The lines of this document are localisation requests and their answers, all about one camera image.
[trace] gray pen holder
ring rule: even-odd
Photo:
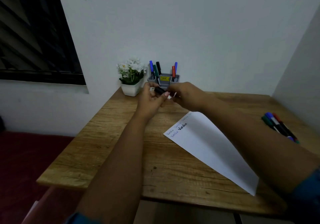
[[[174,82],[172,81],[172,74],[169,73],[162,73],[159,75],[159,79],[161,84],[160,87],[166,90],[170,84],[178,83],[180,81],[180,75],[176,74]],[[153,80],[152,75],[148,78],[148,82],[154,82],[158,84],[157,78]]]

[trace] white paper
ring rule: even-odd
[[[253,196],[258,176],[227,137],[202,113],[189,112],[164,135]]]

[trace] wooden desk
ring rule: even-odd
[[[302,147],[320,155],[320,137],[270,96],[214,94],[249,114],[257,124],[264,124],[261,116],[265,112],[276,112],[298,137]],[[39,177],[38,183],[86,189],[136,106],[137,97],[124,96],[119,88]],[[165,106],[148,124],[144,137],[142,197],[235,212],[283,214],[286,204],[261,180],[256,196],[251,196],[163,135],[186,113],[187,110],[177,104]]]

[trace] sleeve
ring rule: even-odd
[[[74,213],[72,214],[65,224],[101,224],[100,222],[92,221],[86,216],[80,214],[80,213]]]
[[[294,223],[320,223],[320,168],[285,197]]]

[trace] potted plant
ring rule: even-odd
[[[121,88],[126,96],[135,97],[142,84],[146,68],[140,63],[140,59],[131,58],[124,64],[117,64],[118,73],[121,74]]]

